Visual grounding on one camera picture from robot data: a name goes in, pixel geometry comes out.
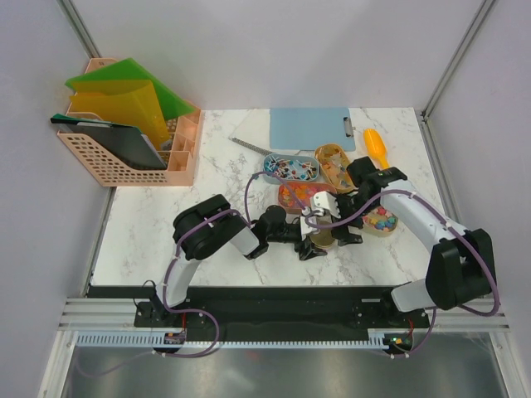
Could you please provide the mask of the gold jar lid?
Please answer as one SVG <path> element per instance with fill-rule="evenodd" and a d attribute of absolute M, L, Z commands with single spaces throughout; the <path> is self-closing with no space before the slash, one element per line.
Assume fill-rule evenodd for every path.
<path fill-rule="evenodd" d="M 320 230 L 318 233 L 310 235 L 309 238 L 317 248 L 322 250 L 332 247 L 336 241 L 329 229 Z"/>

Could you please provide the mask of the beige tray colourful candies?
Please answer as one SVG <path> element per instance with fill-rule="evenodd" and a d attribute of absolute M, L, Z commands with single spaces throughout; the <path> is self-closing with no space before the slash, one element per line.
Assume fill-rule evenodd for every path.
<path fill-rule="evenodd" d="M 398 218 L 382 206 L 372 209 L 362 219 L 362 231 L 378 237 L 390 236 L 398 225 Z"/>

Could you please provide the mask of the pink tray star candies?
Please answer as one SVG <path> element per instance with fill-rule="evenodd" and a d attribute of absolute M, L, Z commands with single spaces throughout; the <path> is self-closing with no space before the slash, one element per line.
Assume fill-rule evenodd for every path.
<path fill-rule="evenodd" d="M 290 190 L 285 185 L 280 185 L 277 194 L 278 205 L 283 207 L 288 214 L 301 215 L 302 207 L 310 206 L 310 198 L 321 191 L 336 193 L 336 189 L 327 183 L 322 182 L 288 182 Z"/>

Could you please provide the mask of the blue tray of lollipops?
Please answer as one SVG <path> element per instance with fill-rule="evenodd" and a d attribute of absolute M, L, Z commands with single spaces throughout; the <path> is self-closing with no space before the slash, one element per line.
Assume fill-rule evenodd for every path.
<path fill-rule="evenodd" d="M 280 184 L 276 178 L 295 182 L 314 182 L 319 176 L 319 162 L 310 156 L 272 153 L 263 160 L 262 177 L 269 183 Z"/>

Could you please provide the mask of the orange plastic scoop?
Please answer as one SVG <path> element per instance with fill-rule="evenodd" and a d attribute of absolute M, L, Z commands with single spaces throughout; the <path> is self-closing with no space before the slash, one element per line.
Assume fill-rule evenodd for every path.
<path fill-rule="evenodd" d="M 363 131 L 363 140 L 368 156 L 378 162 L 381 169 L 389 168 L 387 149 L 378 131 L 376 129 L 365 129 Z"/>

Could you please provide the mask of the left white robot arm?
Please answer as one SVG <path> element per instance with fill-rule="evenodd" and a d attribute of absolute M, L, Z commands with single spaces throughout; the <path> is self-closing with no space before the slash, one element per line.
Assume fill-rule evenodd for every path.
<path fill-rule="evenodd" d="M 160 300 L 153 316 L 164 326 L 178 323 L 197 268 L 228 243 L 249 260 L 266 253 L 270 243 L 292 244 L 301 261 L 325 256 L 326 251 L 303 234 L 303 222 L 289 223 L 286 216 L 284 208 L 272 205 L 258 219 L 245 221 L 221 194 L 181 212 L 173 221 L 175 255 L 157 287 Z"/>

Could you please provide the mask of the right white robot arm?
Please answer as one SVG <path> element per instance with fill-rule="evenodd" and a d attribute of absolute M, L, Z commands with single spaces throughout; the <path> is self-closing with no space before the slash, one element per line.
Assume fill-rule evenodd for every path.
<path fill-rule="evenodd" d="M 381 319 L 399 326 L 410 312 L 421 308 L 470 311 L 469 302 L 487 294 L 493 296 L 490 317 L 499 311 L 500 297 L 495 278 L 494 251 L 490 235 L 474 231 L 439 212 L 396 167 L 375 168 L 368 157 L 347 167 L 354 194 L 336 197 L 339 222 L 355 221 L 373 208 L 382 206 L 397 216 L 430 254 L 423 279 L 397 286 L 380 305 Z"/>

